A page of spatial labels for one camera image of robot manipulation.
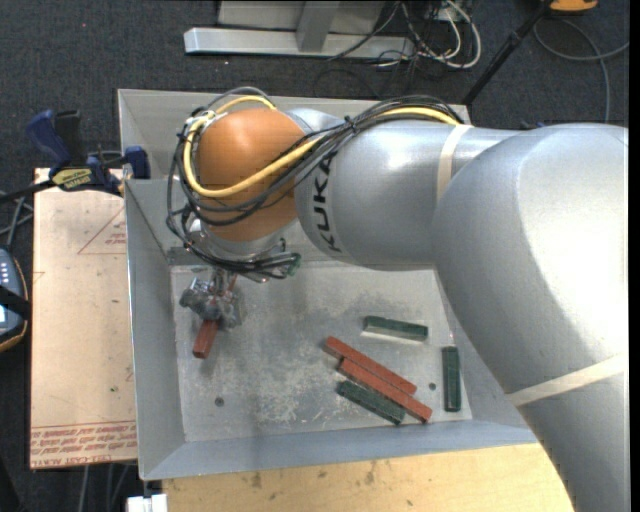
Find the cable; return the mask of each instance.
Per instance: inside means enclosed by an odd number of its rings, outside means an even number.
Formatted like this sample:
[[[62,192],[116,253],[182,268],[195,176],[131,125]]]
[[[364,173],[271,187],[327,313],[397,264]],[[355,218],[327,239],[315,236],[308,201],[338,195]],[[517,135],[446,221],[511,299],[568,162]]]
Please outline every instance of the cable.
[[[11,219],[11,225],[9,227],[9,235],[7,236],[6,246],[8,249],[11,249],[11,244],[13,244],[13,237],[16,234],[16,228],[18,227],[18,219],[20,218],[20,212],[22,211],[22,205],[24,204],[26,197],[21,197],[18,201],[18,205],[15,207],[13,211],[13,218]]]
[[[600,69],[602,69],[602,76],[603,76],[604,89],[605,89],[605,108],[604,108],[604,119],[603,119],[603,121],[606,124],[606,123],[609,122],[610,112],[611,112],[611,85],[610,85],[610,82],[609,82],[609,71],[607,70],[607,65],[605,64],[604,61],[605,61],[605,59],[607,59],[609,57],[613,57],[614,55],[618,55],[619,53],[625,51],[629,47],[629,42],[625,43],[624,45],[622,45],[620,48],[617,48],[616,50],[613,50],[611,52],[607,52],[605,54],[602,54],[602,53],[600,53],[600,50],[598,49],[596,44],[593,42],[593,40],[589,37],[589,35],[584,30],[582,30],[580,27],[578,27],[574,23],[571,23],[570,21],[567,21],[567,20],[564,20],[564,19],[559,19],[558,21],[561,21],[565,25],[570,26],[571,28],[576,30],[580,35],[582,35],[582,37],[587,41],[587,43],[589,43],[589,46],[591,46],[591,48],[593,49],[593,52],[594,52],[595,55],[592,58],[585,59],[582,56],[574,57],[572,55],[566,55],[564,53],[560,53],[557,50],[551,48],[546,43],[544,43],[544,41],[542,41],[542,39],[540,38],[540,35],[538,34],[538,23],[539,22],[536,23],[534,25],[534,27],[533,27],[533,35],[535,36],[536,40],[540,43],[540,45],[545,50],[551,52],[553,55],[556,55],[557,57],[560,57],[560,58],[566,59],[566,60],[571,60],[571,61],[581,61],[581,62],[596,61],[596,62],[599,62]]]
[[[0,190],[0,196],[4,195],[6,195],[6,192]],[[11,223],[9,224],[9,226],[0,229],[0,235],[8,233],[7,240],[5,242],[5,245],[8,249],[11,249],[11,245],[13,244],[13,239],[16,234],[17,228],[33,218],[32,214],[27,214],[24,217],[20,218],[20,213],[22,212],[23,208],[33,212],[33,206],[25,202],[26,197],[23,196],[19,199],[14,199],[13,201],[16,203],[16,206],[13,211]]]
[[[575,28],[576,30],[580,30],[576,25],[574,25],[569,21],[566,21],[566,20],[559,20],[559,21],[564,21],[567,25],[573,26],[573,28]],[[566,53],[561,53],[554,48],[551,48],[551,46],[545,43],[540,37],[540,34],[538,33],[537,24],[533,27],[533,35],[535,36],[538,43],[540,43],[540,45],[548,52],[551,52],[558,57],[562,57],[563,59],[573,60],[576,62],[595,62],[602,59],[609,59],[611,57],[615,57],[616,55],[624,52],[627,48],[629,48],[629,41],[627,41],[620,48],[616,48],[615,50],[611,50],[610,52],[607,52],[607,53],[600,53],[599,55],[568,55]]]
[[[457,124],[457,121],[452,119],[450,116],[442,114],[441,112],[438,112],[434,109],[424,108],[424,107],[410,108],[410,109],[402,108],[397,110],[390,110],[380,115],[388,116],[388,115],[394,115],[394,114],[424,115],[424,116],[432,117],[444,123]],[[183,156],[182,156],[183,163],[184,163],[185,177],[187,179],[187,182],[189,183],[189,186],[196,193],[207,198],[229,197],[231,195],[237,194],[238,192],[242,192],[247,188],[255,185],[256,183],[264,180],[265,178],[271,176],[272,174],[280,171],[281,169],[291,164],[292,162],[295,162],[296,160],[300,159],[307,151],[311,150],[316,144],[318,144],[318,142],[320,142],[320,139],[311,139],[305,142],[304,144],[302,144],[301,146],[297,147],[296,149],[292,150],[290,153],[287,153],[286,155],[280,157],[275,162],[272,162],[271,164],[267,165],[261,171],[258,171],[257,173],[253,174],[249,178],[241,181],[240,183],[236,183],[235,185],[226,187],[221,190],[211,190],[201,186],[195,178],[195,173],[191,165],[191,149],[193,148],[194,138],[196,136],[197,131],[212,119],[213,119],[213,116],[205,115],[201,119],[198,119],[195,122],[193,122],[193,124],[189,128],[189,131],[186,137],[186,144],[184,146]]]
[[[82,488],[80,490],[80,501],[78,502],[78,512],[84,510],[85,497],[87,495],[87,484],[89,482],[89,466],[84,467],[84,477],[82,479]]]
[[[111,512],[111,488],[113,486],[113,471],[115,468],[115,464],[109,464],[109,470],[107,472],[107,492],[105,493],[106,497],[106,507],[105,510],[107,512]]]
[[[252,95],[262,96],[265,99],[269,99],[269,97],[267,96],[267,93],[258,89],[257,87],[242,86],[242,87],[236,87],[235,89],[231,89],[230,91],[220,94],[202,110],[209,110],[216,103],[220,103],[222,100],[226,100],[229,96],[233,96],[234,94],[252,94]]]
[[[111,502],[109,503],[109,512],[113,510],[113,506],[116,504],[116,501],[118,500],[118,494],[120,493],[120,488],[124,483],[124,478],[127,476],[127,472],[129,471],[130,467],[131,467],[130,465],[126,464],[124,469],[122,470],[122,473],[120,474],[120,478],[118,479],[116,488],[113,490],[113,495],[111,496]]]
[[[456,39],[457,39],[457,45],[456,45],[456,49],[451,53],[451,54],[447,54],[447,52],[445,52],[444,54],[437,54],[435,53],[433,50],[431,50],[431,48],[426,44],[426,42],[424,41],[424,39],[422,37],[420,37],[420,35],[416,32],[413,24],[411,23],[411,20],[409,18],[409,11],[406,7],[406,5],[403,3],[402,4],[402,11],[404,13],[404,17],[405,17],[405,21],[407,23],[407,28],[409,29],[409,32],[411,32],[411,34],[414,37],[414,41],[416,42],[419,51],[418,51],[418,55],[424,58],[428,58],[431,60],[435,60],[437,62],[440,62],[441,64],[445,65],[446,67],[452,68],[452,69],[468,69],[471,68],[473,66],[475,66],[478,61],[480,60],[480,57],[482,56],[482,40],[480,38],[480,33],[478,32],[477,27],[475,26],[475,24],[471,21],[471,17],[464,12],[458,5],[456,5],[454,2],[452,2],[451,0],[447,0],[447,6],[455,9],[458,14],[460,14],[460,16],[469,24],[469,26],[471,27],[471,31],[476,43],[476,54],[473,57],[473,59],[469,62],[465,62],[465,63],[455,63],[455,62],[451,62],[451,59],[453,57],[455,57],[456,55],[459,54],[461,48],[462,48],[462,36],[460,35],[460,32],[458,31],[458,28],[456,26],[456,24],[453,22],[453,20],[451,19],[451,16],[449,15],[449,12],[446,11],[447,13],[447,17],[449,18],[449,22],[450,24],[453,26],[454,28],[454,32],[456,34]]]
[[[345,50],[343,52],[340,52],[337,55],[329,57],[327,59],[327,61],[337,60],[337,59],[341,59],[343,57],[346,57],[350,53],[355,52],[358,48],[360,48],[363,44],[365,44],[367,41],[369,41],[372,37],[378,35],[389,23],[391,23],[391,20],[393,20],[393,18],[395,18],[395,15],[398,12],[398,8],[400,7],[401,3],[402,2],[395,2],[394,6],[393,6],[393,10],[391,11],[391,14],[389,15],[389,17],[386,19],[386,21],[380,27],[378,27],[377,29],[372,31],[369,35],[367,35],[364,39],[359,41],[357,44],[353,45],[351,48],[348,48],[347,50]]]
[[[237,105],[238,103],[245,103],[247,101],[262,103],[263,105],[266,105],[267,107],[269,107],[269,109],[276,110],[276,106],[273,103],[271,103],[271,101],[264,98],[263,96],[243,96],[241,98],[236,98],[235,100],[231,100],[229,103],[225,103],[222,107],[216,110],[216,114],[220,114],[225,110],[229,110],[231,107]]]
[[[241,101],[233,101],[235,102],[234,104],[241,103]],[[201,249],[196,241],[190,238],[188,234],[189,220],[197,218],[202,223],[210,226],[228,226],[248,218],[258,210],[274,206],[289,191],[310,175],[311,171],[323,159],[331,159],[353,137],[381,123],[401,119],[428,119],[447,124],[462,123],[460,117],[451,107],[434,101],[434,98],[430,96],[417,95],[383,100],[353,119],[346,117],[345,122],[342,124],[307,133],[264,169],[250,178],[223,190],[212,191],[202,187],[197,182],[195,170],[192,167],[192,153],[199,143],[201,130],[208,126],[208,123],[214,118],[215,112],[210,110],[200,111],[198,116],[191,117],[187,121],[183,133],[178,136],[179,140],[168,176],[167,227],[183,242],[187,251],[210,265],[233,273],[251,273],[275,279],[284,279],[289,275],[290,271],[297,267],[300,255],[282,252],[276,255],[249,256],[245,259],[236,260],[220,258],[212,254],[209,249],[206,251]],[[276,172],[280,172],[280,174],[277,174],[262,192],[250,199],[234,205],[226,204],[219,200],[219,198],[228,197],[245,190],[257,181],[273,176]],[[174,178],[180,183],[187,200],[187,204],[179,209],[173,207],[173,186],[174,181],[176,181]],[[211,192],[215,193],[217,197],[210,197],[209,193]],[[202,200],[203,198],[208,201],[213,199],[215,204],[205,203]],[[210,212],[211,214],[235,212],[236,215],[231,218],[216,219],[215,215],[204,214],[203,212]]]

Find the black cable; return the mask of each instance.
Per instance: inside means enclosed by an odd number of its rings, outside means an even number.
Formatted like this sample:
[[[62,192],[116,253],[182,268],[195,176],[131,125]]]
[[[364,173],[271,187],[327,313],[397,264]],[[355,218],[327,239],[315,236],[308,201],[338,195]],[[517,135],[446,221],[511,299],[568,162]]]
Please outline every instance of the black cable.
[[[13,218],[11,219],[9,234],[7,235],[7,242],[6,242],[6,246],[9,250],[11,250],[11,245],[13,244],[13,237],[16,234],[16,228],[18,227],[18,219],[20,218],[20,212],[22,211],[22,206],[24,205],[25,200],[26,200],[26,197],[24,196],[21,197],[20,200],[18,201],[18,205],[15,207],[15,210],[13,212]]]
[[[509,34],[509,37],[493,56],[487,68],[482,72],[482,75],[480,75],[480,78],[478,78],[476,83],[471,87],[471,90],[463,98],[463,105],[471,105],[473,103],[493,75],[498,72],[509,56],[520,46],[527,34],[529,34],[529,32],[535,28],[538,21],[546,15],[552,2],[553,0],[541,0],[531,16],[518,29]]]
[[[118,479],[118,483],[116,484],[116,488],[113,491],[113,496],[111,496],[111,501],[109,502],[109,512],[111,512],[113,510],[113,507],[116,504],[116,501],[118,500],[118,494],[120,493],[120,488],[122,487],[122,484],[124,483],[124,479],[127,476],[129,468],[131,468],[131,466],[129,464],[126,464],[124,466],[124,469],[122,470],[122,473],[120,474],[120,478]]]
[[[609,122],[609,118],[610,118],[610,112],[611,112],[611,84],[609,81],[609,71],[607,70],[607,65],[605,64],[605,59],[610,58],[610,57],[614,57],[615,55],[618,55],[622,52],[624,52],[628,47],[629,47],[629,42],[627,41],[625,44],[623,44],[621,47],[612,50],[610,52],[607,53],[600,53],[600,50],[598,49],[598,47],[596,46],[596,44],[593,42],[593,40],[589,37],[589,35],[582,30],[580,27],[578,27],[576,24],[571,23],[570,21],[567,21],[565,19],[557,19],[555,20],[554,18],[551,18],[553,21],[561,21],[562,23],[564,23],[565,25],[568,25],[569,27],[573,28],[574,30],[576,30],[586,41],[587,43],[589,43],[589,46],[591,46],[591,48],[593,49],[594,52],[594,56],[593,57],[584,57],[584,56],[573,56],[573,55],[567,55],[564,53],[561,53],[557,50],[555,50],[554,48],[551,48],[549,45],[547,45],[541,38],[540,38],[540,34],[538,33],[538,23],[536,23],[533,27],[533,35],[536,38],[536,41],[538,41],[538,43],[540,43],[540,45],[547,51],[549,51],[550,53],[552,53],[553,55],[560,57],[562,59],[565,60],[570,60],[570,61],[577,61],[577,62],[598,62],[600,64],[600,69],[602,70],[602,77],[603,77],[603,81],[604,81],[604,88],[605,88],[605,108],[604,108],[604,123],[608,123]]]
[[[427,47],[431,47],[432,46],[432,39],[434,36],[434,30],[433,27],[435,25],[436,22],[436,18],[438,17],[438,14],[440,12],[440,8],[441,8],[441,4],[437,4],[437,5],[433,5],[431,4],[430,7],[430,11],[429,11],[429,15],[427,18],[427,22],[424,23],[423,28],[422,28],[422,33],[420,34],[420,39],[422,41],[424,41],[424,44]],[[439,68],[441,70],[440,75],[430,75],[426,72],[426,70],[423,70],[420,67],[420,63],[421,62],[425,62],[426,65],[434,65],[437,68]],[[444,76],[446,76],[446,72],[449,68],[447,68],[447,66],[435,59],[430,59],[428,57],[421,57],[418,52],[416,51],[416,55],[415,55],[415,62],[413,65],[413,69],[412,69],[412,74],[410,76],[410,80],[409,80],[409,84],[406,88],[406,90],[409,90],[409,88],[413,85],[413,78],[415,76],[415,72],[417,71],[418,73],[420,73],[423,77],[425,77],[428,80],[441,80]]]
[[[382,100],[355,116],[353,119],[345,118],[345,122],[338,126],[318,132],[308,133],[304,137],[300,138],[291,145],[290,148],[277,157],[274,162],[286,154],[289,154],[292,150],[299,147],[311,137],[320,135],[320,139],[316,144],[312,146],[302,158],[299,158],[294,163],[288,165],[283,172],[276,176],[265,190],[242,203],[234,205],[226,204],[222,201],[216,201],[217,206],[214,206],[213,204],[210,204],[211,198],[208,198],[209,203],[205,203],[205,200],[207,199],[202,200],[190,189],[187,185],[187,177],[181,155],[185,151],[185,144],[190,143],[192,144],[192,147],[197,147],[199,135],[196,138],[190,139],[185,139],[183,135],[179,135],[178,144],[176,146],[176,151],[174,153],[174,158],[172,160],[168,176],[167,227],[183,242],[187,251],[191,252],[208,264],[226,269],[233,273],[255,273],[276,279],[283,279],[286,277],[285,269],[290,265],[295,265],[300,258],[299,255],[295,253],[282,253],[277,256],[264,256],[255,260],[227,260],[219,258],[208,252],[205,253],[193,240],[190,239],[187,234],[189,219],[193,216],[200,219],[200,221],[205,225],[226,226],[244,220],[258,210],[274,206],[281,201],[286,194],[306,179],[322,159],[332,158],[344,144],[350,141],[358,133],[386,122],[402,119],[424,120],[425,117],[428,118],[428,116],[413,113],[407,114],[391,112],[389,114],[390,111],[403,106],[427,107],[435,112],[447,115],[448,117],[455,119],[457,122],[462,122],[460,117],[453,111],[453,109],[451,109],[451,107],[446,104],[439,104],[435,102],[434,98],[430,96],[414,95]],[[291,180],[296,177],[298,179],[296,179],[292,184]],[[186,205],[180,209],[175,209],[173,207],[174,178],[180,182],[187,200]],[[277,193],[279,193],[278,197],[274,197],[274,194]],[[272,200],[267,203],[267,200],[270,197],[272,197]],[[204,214],[203,211],[208,211],[210,214]],[[211,215],[215,213],[229,212],[237,212],[238,214],[226,219],[215,219],[215,215]]]
[[[106,507],[105,510],[107,512],[111,512],[111,488],[113,487],[113,471],[115,469],[115,464],[109,464],[109,470],[107,473],[107,492],[106,494]]]
[[[104,155],[116,155],[118,157],[122,157],[122,151],[118,151],[117,149],[103,149],[100,151],[92,151],[90,153],[87,153],[87,156],[99,156],[100,154],[102,154],[102,156]]]
[[[84,467],[84,476],[82,478],[82,488],[80,490],[80,500],[78,502],[78,512],[84,510],[85,498],[87,495],[87,484],[89,483],[89,466]]]
[[[0,196],[0,204],[8,203],[14,199],[20,199],[21,197],[30,196],[41,190],[46,190],[51,187],[55,187],[55,183],[52,181],[43,181],[42,183],[36,183],[35,185],[29,185],[22,190],[16,190],[15,192],[9,192],[3,196]]]
[[[378,35],[389,23],[391,23],[391,20],[393,20],[393,18],[395,18],[396,13],[398,12],[398,8],[400,7],[401,3],[402,2],[395,2],[394,6],[393,6],[393,10],[391,11],[391,14],[386,19],[386,21],[382,25],[380,25],[380,27],[378,27],[377,29],[373,30],[371,33],[369,33],[367,36],[365,36],[362,40],[360,40],[357,44],[353,45],[351,48],[348,48],[347,50],[345,50],[343,52],[340,52],[337,55],[329,57],[327,59],[327,61],[337,60],[337,59],[341,59],[343,57],[346,57],[350,53],[355,52],[358,48],[360,48],[363,44],[365,44],[371,38],[373,38],[374,36]]]
[[[414,60],[417,58],[417,55],[412,55],[409,57],[408,62],[412,63],[414,62]],[[387,79],[387,81],[384,84],[384,89],[388,90],[391,88],[391,84],[393,84],[393,82],[395,81],[396,77],[398,76],[398,70],[400,69],[400,66],[402,65],[402,61],[400,60],[395,66],[393,66],[393,71],[391,72],[391,76]]]

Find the wooden board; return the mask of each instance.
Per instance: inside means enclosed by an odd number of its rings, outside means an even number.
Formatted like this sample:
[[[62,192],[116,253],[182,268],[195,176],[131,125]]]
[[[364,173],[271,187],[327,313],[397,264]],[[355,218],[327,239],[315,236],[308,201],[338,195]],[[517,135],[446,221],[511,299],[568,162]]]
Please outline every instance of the wooden board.
[[[34,201],[30,467],[135,459],[124,202]]]
[[[171,512],[571,512],[539,444],[163,482]]]

